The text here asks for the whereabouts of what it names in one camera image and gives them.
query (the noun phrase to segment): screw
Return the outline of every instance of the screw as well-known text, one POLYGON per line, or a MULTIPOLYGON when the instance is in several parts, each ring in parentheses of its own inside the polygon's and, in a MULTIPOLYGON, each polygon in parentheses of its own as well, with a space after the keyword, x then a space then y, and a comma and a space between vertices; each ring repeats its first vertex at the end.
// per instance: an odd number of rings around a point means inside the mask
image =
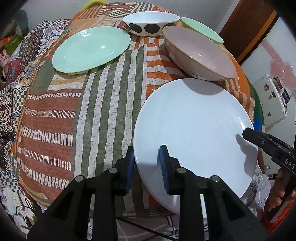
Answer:
POLYGON ((186 172, 186 169, 185 169, 184 167, 179 167, 179 168, 177 169, 177 172, 178 172, 178 173, 185 173, 185 172, 186 172))
POLYGON ((108 170, 110 173, 117 173, 117 168, 116 167, 111 167, 109 170, 108 170))
POLYGON ((220 177, 218 177, 218 176, 216 176, 216 175, 212 176, 211 178, 212 178, 212 180, 213 180, 214 182, 216 182, 216 183, 220 181, 220 177))
POLYGON ((84 179, 84 177, 81 176, 81 175, 75 177, 75 181, 78 182, 78 183, 81 182, 81 181, 83 181, 83 179, 84 179))

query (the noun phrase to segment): white plate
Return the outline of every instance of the white plate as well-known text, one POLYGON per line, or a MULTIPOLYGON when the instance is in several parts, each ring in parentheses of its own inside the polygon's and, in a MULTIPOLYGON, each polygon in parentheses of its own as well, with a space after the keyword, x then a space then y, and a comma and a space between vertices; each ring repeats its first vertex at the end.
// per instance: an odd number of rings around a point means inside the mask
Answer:
MULTIPOLYGON (((252 122, 226 90, 203 80, 180 79, 159 87, 138 115, 133 148, 136 164, 153 197, 179 214, 180 197, 167 195, 157 152, 170 156, 198 176, 218 175, 238 196, 247 190, 257 163, 257 147, 242 137, 252 122)), ((206 217, 202 197, 203 216, 206 217)))
POLYGON ((158 11, 136 12, 122 19, 130 32, 139 36, 162 35, 164 27, 175 25, 179 20, 176 14, 158 11))

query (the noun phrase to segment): yellow object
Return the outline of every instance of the yellow object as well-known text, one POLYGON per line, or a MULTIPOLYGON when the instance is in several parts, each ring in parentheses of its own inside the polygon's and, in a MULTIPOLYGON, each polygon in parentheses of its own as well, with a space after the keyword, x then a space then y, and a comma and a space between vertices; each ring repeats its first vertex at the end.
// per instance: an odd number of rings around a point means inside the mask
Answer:
POLYGON ((94 0, 94 1, 90 1, 88 4, 86 4, 82 10, 86 10, 86 9, 89 9, 91 7, 94 7, 96 5, 104 5, 104 4, 107 4, 106 1, 104 0, 94 0))

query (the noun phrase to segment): patterned tablecloth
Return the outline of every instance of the patterned tablecloth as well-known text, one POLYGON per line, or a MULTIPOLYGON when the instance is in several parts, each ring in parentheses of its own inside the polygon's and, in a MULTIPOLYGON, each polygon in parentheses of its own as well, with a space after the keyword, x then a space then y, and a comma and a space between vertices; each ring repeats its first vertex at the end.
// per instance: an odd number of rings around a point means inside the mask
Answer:
MULTIPOLYGON (((132 145, 135 122, 147 97, 162 84, 185 77, 169 59, 162 36, 131 34, 131 44, 122 55, 85 74, 68 75, 53 68, 53 54, 68 37, 95 26, 126 29, 122 18, 142 11, 169 12, 142 2, 82 11, 39 60, 18 123, 16 174, 43 206, 49 206, 73 177, 97 176, 114 166, 132 145)), ((236 68, 242 71, 237 63, 236 68)), ((239 81, 238 75, 216 84, 229 91, 252 119, 255 103, 241 92, 239 81)), ((117 198, 116 208, 118 215, 167 212, 148 193, 137 171, 131 192, 117 198)))

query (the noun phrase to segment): plate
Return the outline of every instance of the plate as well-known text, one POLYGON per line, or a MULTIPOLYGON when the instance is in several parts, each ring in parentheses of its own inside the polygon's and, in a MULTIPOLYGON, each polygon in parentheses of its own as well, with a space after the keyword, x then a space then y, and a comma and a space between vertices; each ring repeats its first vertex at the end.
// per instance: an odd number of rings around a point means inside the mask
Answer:
POLYGON ((65 40, 55 51, 52 65, 63 73, 87 71, 121 55, 130 42, 129 34, 120 28, 89 28, 65 40))
POLYGON ((241 104, 211 82, 180 79, 162 85, 143 104, 134 130, 135 160, 144 185, 161 205, 179 214, 180 197, 166 193, 157 161, 159 147, 167 145, 182 167, 202 177, 218 175, 242 197, 258 153, 242 137, 247 127, 253 129, 241 104))
POLYGON ((158 11, 136 12, 122 19, 130 32, 138 36, 162 35, 164 27, 175 25, 179 20, 176 14, 158 11))
POLYGON ((220 35, 208 26, 191 18, 181 18, 181 21, 183 27, 199 32, 200 34, 206 36, 208 39, 212 40, 214 43, 218 45, 224 43, 220 35))

